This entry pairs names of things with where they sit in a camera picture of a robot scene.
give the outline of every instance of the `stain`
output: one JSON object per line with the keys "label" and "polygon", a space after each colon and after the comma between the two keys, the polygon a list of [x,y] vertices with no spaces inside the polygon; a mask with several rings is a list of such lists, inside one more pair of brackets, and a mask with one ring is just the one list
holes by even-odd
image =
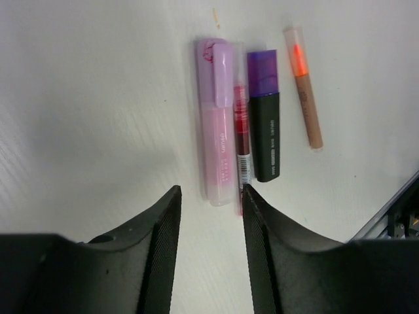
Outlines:
{"label": "stain", "polygon": [[204,45],[204,54],[202,55],[202,57],[208,61],[208,62],[213,62],[213,56],[212,56],[212,47],[215,44],[215,42],[209,40],[205,43]]}
{"label": "stain", "polygon": [[212,8],[212,17],[214,18],[214,21],[217,24],[217,29],[220,29],[220,23],[218,22],[217,12],[215,11],[215,8]]}

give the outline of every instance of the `black highlighter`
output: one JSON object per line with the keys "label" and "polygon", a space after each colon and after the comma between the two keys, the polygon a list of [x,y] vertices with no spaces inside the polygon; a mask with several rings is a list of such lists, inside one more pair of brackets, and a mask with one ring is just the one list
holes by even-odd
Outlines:
{"label": "black highlighter", "polygon": [[249,120],[255,176],[268,182],[280,175],[280,91],[276,50],[247,54]]}

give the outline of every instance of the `pink cap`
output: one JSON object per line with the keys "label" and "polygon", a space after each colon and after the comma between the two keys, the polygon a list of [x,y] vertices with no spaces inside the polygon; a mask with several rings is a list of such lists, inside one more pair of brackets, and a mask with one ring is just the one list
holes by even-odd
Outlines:
{"label": "pink cap", "polygon": [[217,108],[233,104],[233,47],[224,39],[204,39],[197,46],[201,103]]}

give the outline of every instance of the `pink highlighter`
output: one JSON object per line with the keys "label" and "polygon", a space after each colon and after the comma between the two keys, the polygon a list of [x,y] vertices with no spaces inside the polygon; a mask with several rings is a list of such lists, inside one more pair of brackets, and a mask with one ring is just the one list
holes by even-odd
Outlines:
{"label": "pink highlighter", "polygon": [[197,46],[199,91],[204,134],[206,192],[213,206],[235,196],[233,121],[233,47],[224,39],[206,39]]}

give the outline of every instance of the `marker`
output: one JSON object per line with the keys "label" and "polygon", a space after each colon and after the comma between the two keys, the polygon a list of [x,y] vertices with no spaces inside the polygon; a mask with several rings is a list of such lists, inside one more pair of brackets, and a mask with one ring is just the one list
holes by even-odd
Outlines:
{"label": "marker", "polygon": [[280,91],[276,50],[247,54],[253,166],[259,182],[280,175]]}
{"label": "marker", "polygon": [[312,149],[319,149],[323,147],[323,139],[321,138],[308,63],[304,53],[302,30],[301,27],[288,28],[284,31],[284,34],[306,124],[308,141]]}
{"label": "marker", "polygon": [[251,161],[249,144],[249,115],[247,103],[246,55],[244,44],[234,45],[234,125],[240,193],[244,184],[251,184]]}
{"label": "marker", "polygon": [[197,46],[206,165],[206,194],[213,206],[234,199],[233,48],[224,39]]}

